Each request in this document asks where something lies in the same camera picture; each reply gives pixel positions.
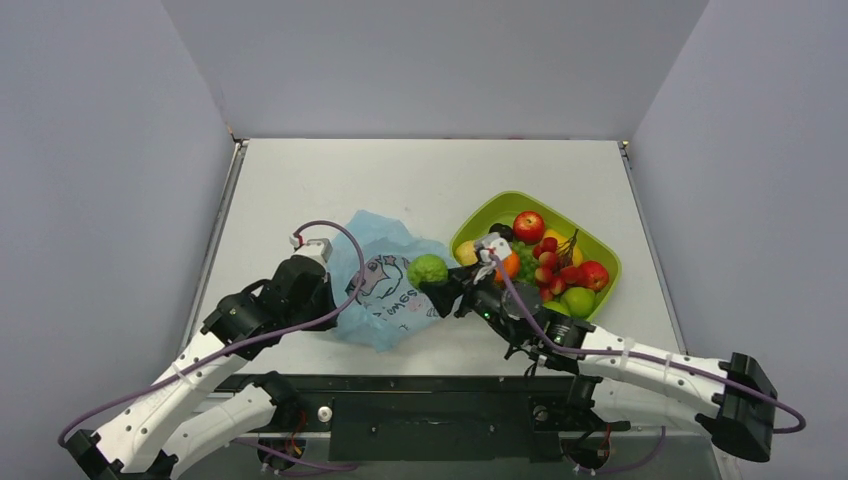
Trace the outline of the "red fake strawberry bunch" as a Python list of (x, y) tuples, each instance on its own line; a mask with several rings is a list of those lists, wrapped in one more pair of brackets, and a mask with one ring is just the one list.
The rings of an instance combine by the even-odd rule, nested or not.
[(539, 268), (535, 272), (536, 284), (543, 301), (553, 301), (562, 295), (567, 289), (578, 286), (578, 267), (569, 265), (562, 266), (556, 248), (557, 241), (553, 238), (543, 239), (538, 243), (537, 258)]

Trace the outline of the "green fake lime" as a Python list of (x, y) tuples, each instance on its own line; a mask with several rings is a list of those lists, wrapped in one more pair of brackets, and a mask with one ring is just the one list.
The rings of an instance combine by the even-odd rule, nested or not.
[(447, 263), (438, 255), (426, 254), (413, 259), (407, 267), (410, 285), (420, 290), (424, 283), (441, 283), (448, 279)]

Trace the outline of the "orange fake fruit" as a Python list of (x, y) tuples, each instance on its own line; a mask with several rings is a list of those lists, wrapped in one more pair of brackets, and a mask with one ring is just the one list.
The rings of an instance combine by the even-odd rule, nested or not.
[[(515, 280), (517, 275), (521, 270), (521, 259), (517, 253), (511, 253), (509, 256), (502, 260), (502, 266), (504, 271), (508, 274), (508, 277), (511, 280)], [(500, 269), (495, 269), (495, 278), (494, 282), (498, 285), (504, 284), (504, 276)]]

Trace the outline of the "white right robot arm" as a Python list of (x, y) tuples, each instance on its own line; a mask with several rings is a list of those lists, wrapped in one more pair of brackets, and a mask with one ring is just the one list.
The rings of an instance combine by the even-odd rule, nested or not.
[(770, 460), (778, 393), (753, 357), (701, 358), (658, 349), (539, 304), (532, 289), (499, 287), (474, 267), (448, 271), (420, 290), (441, 317), (477, 314), (538, 367), (595, 381), (564, 400), (578, 427), (596, 420), (675, 426), (744, 460)]

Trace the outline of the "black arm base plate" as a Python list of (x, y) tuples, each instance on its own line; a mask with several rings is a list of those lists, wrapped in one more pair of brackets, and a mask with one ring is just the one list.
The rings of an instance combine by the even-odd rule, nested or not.
[(584, 459), (595, 435), (627, 432), (571, 376), (289, 375), (291, 410), (266, 438), (326, 439), (336, 462)]

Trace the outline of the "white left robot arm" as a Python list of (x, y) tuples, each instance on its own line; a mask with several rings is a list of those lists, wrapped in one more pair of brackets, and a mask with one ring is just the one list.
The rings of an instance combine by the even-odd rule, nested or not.
[(274, 275), (223, 297), (170, 368), (149, 387), (118, 400), (122, 411), (95, 429), (72, 421), (58, 444), (90, 479), (176, 479), (231, 440), (297, 420), (298, 393), (280, 373), (259, 374), (231, 398), (196, 408), (224, 381), (279, 343), (282, 333), (321, 331), (338, 309), (314, 245), (282, 261)]

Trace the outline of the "blue printed plastic bag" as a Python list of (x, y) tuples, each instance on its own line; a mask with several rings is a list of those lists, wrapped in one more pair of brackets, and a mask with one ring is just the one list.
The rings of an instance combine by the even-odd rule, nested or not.
[(343, 303), (361, 287), (337, 317), (337, 340), (388, 351), (441, 319), (429, 298), (410, 284), (407, 270), (422, 255), (435, 255), (448, 268), (456, 267), (446, 245), (415, 237), (401, 221), (365, 210), (357, 211), (345, 228), (361, 247), (365, 270), (359, 272), (358, 255), (345, 236), (332, 240), (328, 271), (335, 302)]

